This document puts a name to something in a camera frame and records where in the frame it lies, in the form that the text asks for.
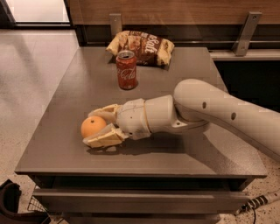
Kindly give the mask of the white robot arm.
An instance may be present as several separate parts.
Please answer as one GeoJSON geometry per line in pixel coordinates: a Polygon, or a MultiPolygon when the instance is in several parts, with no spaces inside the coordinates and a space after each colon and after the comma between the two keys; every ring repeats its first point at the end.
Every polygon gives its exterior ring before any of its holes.
{"type": "Polygon", "coordinates": [[[173,94],[111,104],[88,114],[84,123],[102,126],[83,135],[91,148],[121,144],[126,139],[150,137],[153,133],[182,134],[216,124],[253,145],[268,157],[280,159],[280,114],[240,100],[203,80],[182,80],[173,94]]]}

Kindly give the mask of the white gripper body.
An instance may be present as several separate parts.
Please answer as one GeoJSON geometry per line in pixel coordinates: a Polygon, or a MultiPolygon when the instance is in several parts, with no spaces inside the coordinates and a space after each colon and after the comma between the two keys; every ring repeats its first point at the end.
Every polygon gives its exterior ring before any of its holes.
{"type": "Polygon", "coordinates": [[[117,110],[116,123],[122,132],[133,140],[151,135],[145,111],[145,100],[127,101],[117,110]]]}

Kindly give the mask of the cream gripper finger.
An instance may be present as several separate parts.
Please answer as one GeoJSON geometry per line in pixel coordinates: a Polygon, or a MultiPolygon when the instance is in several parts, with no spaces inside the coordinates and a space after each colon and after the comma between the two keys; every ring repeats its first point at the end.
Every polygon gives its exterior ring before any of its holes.
{"type": "Polygon", "coordinates": [[[111,123],[100,132],[85,137],[82,142],[91,148],[100,148],[121,144],[128,137],[129,135],[111,123]]]}
{"type": "Polygon", "coordinates": [[[122,105],[111,104],[103,108],[97,108],[92,110],[88,117],[90,116],[99,116],[104,119],[107,123],[116,124],[117,121],[117,112],[122,108],[122,105]]]}

